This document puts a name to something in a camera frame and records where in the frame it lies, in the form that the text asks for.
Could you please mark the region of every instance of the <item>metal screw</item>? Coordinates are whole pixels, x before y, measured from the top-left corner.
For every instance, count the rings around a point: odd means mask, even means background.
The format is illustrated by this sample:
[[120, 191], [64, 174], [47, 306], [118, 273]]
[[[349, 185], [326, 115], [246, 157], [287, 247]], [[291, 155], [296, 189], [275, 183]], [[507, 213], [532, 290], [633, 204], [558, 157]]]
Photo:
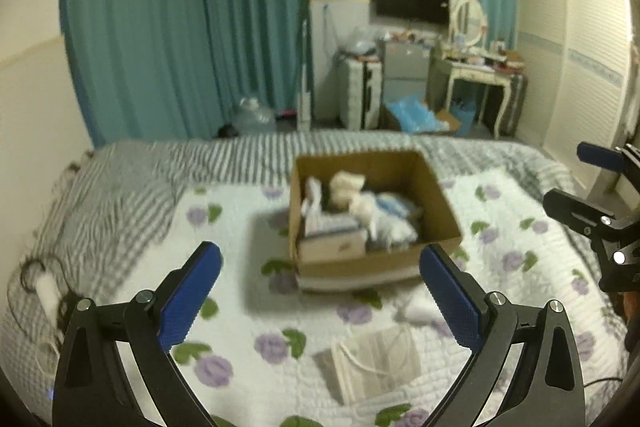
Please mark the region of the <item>metal screw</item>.
[[496, 306], [502, 306], [505, 302], [507, 302], [507, 298], [502, 295], [500, 292], [492, 292], [489, 294], [489, 300], [494, 303]]
[[151, 290], [142, 290], [137, 293], [136, 301], [140, 304], [146, 304], [154, 298], [154, 293]]
[[78, 308], [78, 311], [81, 311], [81, 312], [87, 311], [90, 307], [91, 307], [91, 301], [89, 299], [82, 299], [80, 302], [78, 302], [78, 305], [76, 306], [76, 308]]
[[613, 261], [616, 264], [625, 264], [625, 254], [623, 254], [620, 250], [614, 252]]
[[562, 306], [562, 302], [560, 301], [549, 302], [549, 307], [556, 313], [562, 313], [562, 311], [564, 311], [564, 306]]

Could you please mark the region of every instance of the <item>louvered closet door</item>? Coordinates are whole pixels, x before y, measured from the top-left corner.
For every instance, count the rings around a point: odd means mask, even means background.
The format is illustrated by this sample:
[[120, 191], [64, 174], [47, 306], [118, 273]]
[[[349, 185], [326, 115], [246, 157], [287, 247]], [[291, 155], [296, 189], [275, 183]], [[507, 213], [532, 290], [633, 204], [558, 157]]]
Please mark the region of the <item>louvered closet door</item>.
[[560, 84], [566, 33], [566, 0], [520, 0], [518, 51], [529, 86], [516, 135], [542, 146]]
[[628, 77], [626, 0], [569, 0], [568, 56], [544, 149], [587, 190], [598, 169], [578, 161], [581, 141], [612, 146]]

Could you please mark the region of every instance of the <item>open cardboard box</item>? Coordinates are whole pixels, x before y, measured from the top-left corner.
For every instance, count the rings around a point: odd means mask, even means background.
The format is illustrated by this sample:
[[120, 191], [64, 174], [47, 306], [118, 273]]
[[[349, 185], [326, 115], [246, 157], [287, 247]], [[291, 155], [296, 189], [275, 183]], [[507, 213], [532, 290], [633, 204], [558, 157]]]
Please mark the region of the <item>open cardboard box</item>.
[[[366, 176], [365, 190], [398, 192], [424, 209], [418, 244], [405, 250], [367, 252], [359, 259], [327, 263], [300, 263], [298, 240], [302, 236], [300, 206], [305, 181], [314, 176], [327, 188], [336, 172]], [[436, 176], [423, 156], [415, 151], [370, 151], [343, 155], [299, 156], [291, 175], [289, 206], [289, 257], [302, 289], [352, 291], [387, 282], [419, 277], [420, 252], [437, 243], [447, 253], [462, 241], [458, 222], [444, 197]]]
[[[426, 102], [422, 102], [422, 105], [424, 105], [424, 107], [426, 107], [427, 109], [429, 108], [429, 106], [427, 105]], [[447, 122], [449, 123], [449, 130], [448, 131], [443, 131], [443, 132], [423, 132], [423, 133], [418, 133], [420, 135], [422, 134], [436, 134], [439, 136], [454, 136], [457, 132], [458, 129], [460, 129], [460, 121], [457, 120], [449, 111], [447, 111], [446, 109], [443, 109], [441, 111], [438, 111], [436, 113], [436, 118], [442, 122]], [[398, 122], [398, 120], [396, 120], [396, 117], [394, 117], [394, 115], [391, 113], [391, 111], [389, 111], [385, 105], [383, 105], [380, 108], [380, 125], [379, 125], [380, 129], [388, 129], [389, 131], [398, 131], [401, 132], [402, 128], [400, 127], [400, 123]]]

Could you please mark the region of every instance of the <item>blue gripper pad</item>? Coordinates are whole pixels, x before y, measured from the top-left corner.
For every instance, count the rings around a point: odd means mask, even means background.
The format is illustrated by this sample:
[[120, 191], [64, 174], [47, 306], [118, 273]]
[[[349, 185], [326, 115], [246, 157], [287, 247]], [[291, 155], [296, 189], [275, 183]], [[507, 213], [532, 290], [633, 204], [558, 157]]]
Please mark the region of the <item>blue gripper pad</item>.
[[203, 302], [222, 270], [220, 248], [209, 243], [200, 253], [171, 299], [162, 308], [158, 341], [168, 353], [172, 346], [184, 342]]
[[431, 247], [420, 254], [420, 275], [456, 342], [473, 353], [482, 347], [480, 315], [465, 291]]
[[612, 172], [622, 172], [625, 169], [624, 156], [618, 151], [582, 142], [578, 145], [577, 153], [578, 160], [582, 163]]

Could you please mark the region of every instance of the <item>green leaf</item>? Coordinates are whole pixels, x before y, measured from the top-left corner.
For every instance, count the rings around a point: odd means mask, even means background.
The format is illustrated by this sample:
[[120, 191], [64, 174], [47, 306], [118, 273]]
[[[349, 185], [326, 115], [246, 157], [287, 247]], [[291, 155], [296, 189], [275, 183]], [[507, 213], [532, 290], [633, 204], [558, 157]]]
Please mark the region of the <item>green leaf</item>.
[[476, 235], [476, 233], [480, 233], [483, 230], [486, 230], [489, 228], [489, 223], [485, 223], [484, 221], [474, 221], [471, 224], [471, 233], [473, 235]]
[[200, 317], [205, 320], [210, 319], [212, 317], [215, 317], [218, 314], [219, 310], [220, 308], [218, 308], [218, 303], [215, 302], [211, 297], [207, 297], [206, 299], [204, 299], [202, 308], [200, 308]]
[[174, 347], [172, 356], [178, 365], [187, 365], [191, 357], [197, 360], [201, 354], [210, 352], [211, 346], [207, 344], [184, 342]]
[[529, 217], [528, 219], [523, 219], [520, 222], [520, 229], [521, 230], [529, 230], [529, 227], [531, 225], [533, 225], [533, 222], [536, 220], [535, 217]]
[[391, 422], [397, 422], [402, 415], [411, 410], [410, 403], [403, 403], [393, 407], [387, 407], [376, 415], [376, 425], [378, 427], [389, 427]]
[[322, 427], [322, 424], [302, 416], [289, 416], [280, 427]]
[[478, 198], [482, 203], [486, 203], [486, 196], [484, 195], [484, 190], [482, 187], [476, 188], [476, 198]]
[[222, 207], [219, 204], [209, 205], [209, 223], [215, 222], [222, 214]]
[[463, 261], [469, 262], [469, 254], [466, 253], [466, 250], [462, 247], [457, 247], [452, 253], [451, 257], [453, 259], [462, 259]]
[[305, 352], [306, 335], [298, 330], [282, 330], [282, 334], [287, 338], [289, 347], [291, 348], [291, 356], [299, 359]]
[[353, 292], [353, 298], [377, 310], [382, 309], [382, 298], [380, 298], [380, 294], [372, 288]]
[[274, 272], [280, 273], [283, 270], [293, 270], [292, 264], [284, 259], [270, 259], [262, 265], [260, 272], [262, 275], [271, 275]]
[[536, 265], [537, 262], [538, 256], [532, 251], [528, 251], [526, 254], [524, 254], [524, 264], [522, 265], [522, 271], [528, 272]]
[[231, 422], [225, 420], [224, 418], [220, 418], [220, 416], [211, 415], [211, 419], [218, 427], [236, 427]]

